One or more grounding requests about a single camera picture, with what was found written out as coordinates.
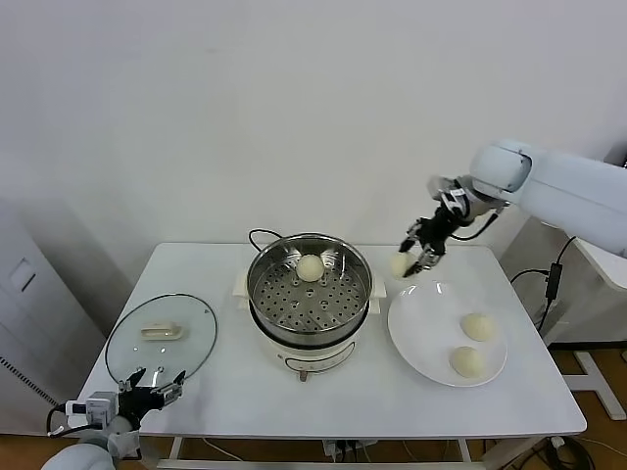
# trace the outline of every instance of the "floor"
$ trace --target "floor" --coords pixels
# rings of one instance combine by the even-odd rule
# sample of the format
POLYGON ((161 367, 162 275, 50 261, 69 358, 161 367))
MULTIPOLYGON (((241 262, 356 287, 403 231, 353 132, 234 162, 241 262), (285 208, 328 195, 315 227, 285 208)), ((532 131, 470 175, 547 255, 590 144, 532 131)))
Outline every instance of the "floor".
MULTIPOLYGON (((627 406, 627 363, 622 359, 620 350, 599 350, 592 352, 597 365, 608 380, 610 386, 625 406, 627 406)), ((552 352, 555 362, 564 374, 580 373, 581 370, 571 352, 552 352)), ((611 421, 605 414, 596 395, 589 392, 575 395, 586 419, 588 430, 580 437, 606 443, 627 454, 627 421, 611 421)), ((330 461, 322 452, 321 442, 306 441, 235 441, 212 440, 228 451, 245 460, 257 461, 330 461)), ((1 467, 11 470, 40 469, 44 462, 61 448, 73 443, 70 439, 58 441, 46 438, 18 436, 0 436, 1 467)), ((148 457, 167 457, 171 438, 146 438, 142 443, 144 455, 148 457)), ((618 470, 627 468, 627 457, 597 444, 582 442, 592 455, 596 467, 600 470, 618 470)), ((447 445, 444 441, 407 442, 408 449, 419 461, 459 460, 455 443, 447 445)), ((473 458, 479 458, 483 443, 469 442, 473 458)), ((368 454, 373 462, 408 462, 411 457, 402 442, 380 442, 368 447, 368 454)), ((228 459, 217 450, 207 446, 202 440, 186 440, 181 451, 182 458, 228 459)), ((364 461, 363 452, 359 452, 360 461, 364 461)), ((347 461, 353 461, 351 453, 347 461)), ((122 470, 144 468, 137 462, 124 462, 122 470)), ((546 470, 548 467, 538 458, 531 458, 524 470, 546 470)))

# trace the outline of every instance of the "glass lid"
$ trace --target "glass lid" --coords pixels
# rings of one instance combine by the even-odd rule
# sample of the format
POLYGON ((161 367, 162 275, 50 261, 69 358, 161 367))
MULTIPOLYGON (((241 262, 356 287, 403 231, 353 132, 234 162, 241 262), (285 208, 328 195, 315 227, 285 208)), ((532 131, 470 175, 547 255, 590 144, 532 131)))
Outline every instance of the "glass lid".
POLYGON ((139 385, 159 387, 180 372, 191 377, 211 354, 217 336, 214 311, 187 294, 159 296, 132 310, 116 326, 105 350, 109 374, 124 381, 146 368, 139 385))

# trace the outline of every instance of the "robotic arm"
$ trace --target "robotic arm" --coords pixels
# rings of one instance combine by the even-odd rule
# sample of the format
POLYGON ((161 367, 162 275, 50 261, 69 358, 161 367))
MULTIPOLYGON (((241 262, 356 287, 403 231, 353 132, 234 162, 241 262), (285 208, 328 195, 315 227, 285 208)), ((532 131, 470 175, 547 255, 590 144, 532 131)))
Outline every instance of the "robotic arm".
POLYGON ((433 217, 417 220, 401 244, 401 253, 416 242, 422 248, 406 277, 436 265, 457 229, 494 210, 487 227, 509 204, 627 258, 627 171, 622 167, 499 141, 477 153, 470 174, 432 178, 428 186, 440 206, 433 217))
POLYGON ((46 462, 42 470, 115 470, 120 460, 140 460, 139 427, 143 417, 153 409, 162 409, 181 397, 185 371, 161 387, 138 387, 146 373, 140 368, 126 381, 120 381, 120 391, 96 392, 86 402, 68 401, 53 408, 48 415, 47 427, 55 411, 67 416, 83 416, 87 424, 54 432, 50 438, 60 438, 82 431, 80 441, 57 453, 46 462))

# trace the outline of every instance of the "table leg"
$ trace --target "table leg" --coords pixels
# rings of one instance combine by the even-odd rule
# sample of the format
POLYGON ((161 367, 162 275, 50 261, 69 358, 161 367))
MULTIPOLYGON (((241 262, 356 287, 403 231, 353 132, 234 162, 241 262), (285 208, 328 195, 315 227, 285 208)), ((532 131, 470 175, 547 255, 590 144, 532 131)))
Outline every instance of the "table leg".
POLYGON ((544 436, 536 436, 533 438, 506 439, 484 453, 481 459, 486 470, 496 470, 512 462, 518 455, 529 450, 544 438, 544 436))
POLYGON ((169 450, 169 459, 176 460, 180 455, 180 448, 183 447, 183 439, 184 438, 174 438, 172 442, 172 447, 169 450))
POLYGON ((627 419, 625 410, 620 401, 609 387, 609 384, 601 374, 595 360, 588 352, 576 352, 577 362, 583 369, 583 374, 564 375, 564 381, 572 392, 592 391, 597 394, 605 411, 614 421, 627 419))
POLYGON ((466 439, 458 439, 459 453, 461 454, 461 460, 464 462, 471 462, 470 450, 468 450, 468 444, 466 439))

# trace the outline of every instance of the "white wall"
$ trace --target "white wall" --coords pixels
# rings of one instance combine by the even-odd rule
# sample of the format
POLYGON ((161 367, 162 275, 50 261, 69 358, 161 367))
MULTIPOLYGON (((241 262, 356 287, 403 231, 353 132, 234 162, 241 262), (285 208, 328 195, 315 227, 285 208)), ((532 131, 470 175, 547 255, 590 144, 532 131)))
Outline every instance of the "white wall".
MULTIPOLYGON (((396 243, 424 183, 627 123, 622 1, 0 0, 0 197, 107 328, 155 244, 396 243)), ((501 253, 511 211, 484 243, 501 253)))

